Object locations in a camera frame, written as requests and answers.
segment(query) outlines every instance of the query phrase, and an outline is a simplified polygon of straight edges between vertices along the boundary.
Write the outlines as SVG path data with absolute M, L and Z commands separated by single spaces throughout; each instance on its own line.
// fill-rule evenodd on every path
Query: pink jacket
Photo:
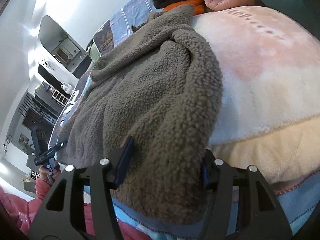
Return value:
M 0 201 L 4 208 L 16 223 L 18 228 L 28 235 L 30 225 L 45 197 L 50 189 L 50 185 L 42 179 L 36 179 L 37 198 L 30 202 L 19 198 L 18 196 L 7 194 L 0 187 Z M 91 204 L 84 204 L 84 218 L 87 233 L 94 235 Z M 136 228 L 119 220 L 119 227 L 124 240 L 151 240 L 149 236 L 138 231 Z

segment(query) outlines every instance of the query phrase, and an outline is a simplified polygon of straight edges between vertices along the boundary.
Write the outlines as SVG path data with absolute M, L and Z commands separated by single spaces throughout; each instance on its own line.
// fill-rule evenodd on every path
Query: red stitching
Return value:
M 318 172 L 320 172 L 320 170 L 314 171 L 313 173 L 311 173 L 311 174 L 309 174 L 307 177 L 305 177 L 305 178 L 303 179 L 303 181 L 300 182 L 298 185 L 295 185 L 295 186 L 293 186 L 293 187 L 291 187 L 291 188 L 289 188 L 289 189 L 287 189 L 287 190 L 276 191 L 276 192 L 275 192 L 276 196 L 282 195 L 282 194 L 284 194 L 284 193 L 288 193 L 288 192 L 296 189 L 297 187 L 300 187 L 303 183 L 306 182 L 307 179 L 310 179 L 312 176 L 316 175 Z

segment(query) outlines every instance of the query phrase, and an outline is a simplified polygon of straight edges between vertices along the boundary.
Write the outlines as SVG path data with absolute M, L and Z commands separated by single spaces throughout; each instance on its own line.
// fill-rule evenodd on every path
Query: green fabric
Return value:
M 320 40 L 320 15 L 310 0 L 261 0 L 266 6 L 289 16 Z
M 100 53 L 94 43 L 88 48 L 88 54 L 94 63 L 100 58 Z

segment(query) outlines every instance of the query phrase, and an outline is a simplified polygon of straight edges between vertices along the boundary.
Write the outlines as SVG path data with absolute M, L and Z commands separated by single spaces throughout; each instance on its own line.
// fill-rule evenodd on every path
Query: brown fleece blanket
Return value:
M 103 56 L 59 138 L 68 145 L 58 161 L 81 168 L 133 136 L 131 166 L 112 196 L 145 216 L 179 224 L 203 218 L 200 164 L 222 95 L 217 59 L 188 25 L 193 10 L 187 4 L 151 14 Z

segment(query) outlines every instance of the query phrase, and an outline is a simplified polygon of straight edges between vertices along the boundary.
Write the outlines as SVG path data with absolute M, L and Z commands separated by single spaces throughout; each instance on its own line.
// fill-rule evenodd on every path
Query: metal bolt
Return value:
M 215 159 L 214 160 L 214 164 L 218 165 L 218 166 L 221 166 L 223 164 L 223 160 L 222 159 Z
M 108 160 L 107 158 L 103 158 L 103 159 L 101 159 L 101 160 L 99 161 L 99 163 L 100 163 L 101 165 L 107 165 L 107 164 L 109 164 L 109 160 Z
M 65 171 L 73 171 L 74 169 L 74 166 L 73 165 L 68 165 L 66 168 L 65 168 Z
M 256 172 L 257 170 L 258 170 L 257 166 L 254 166 L 254 165 L 249 166 L 249 171 Z

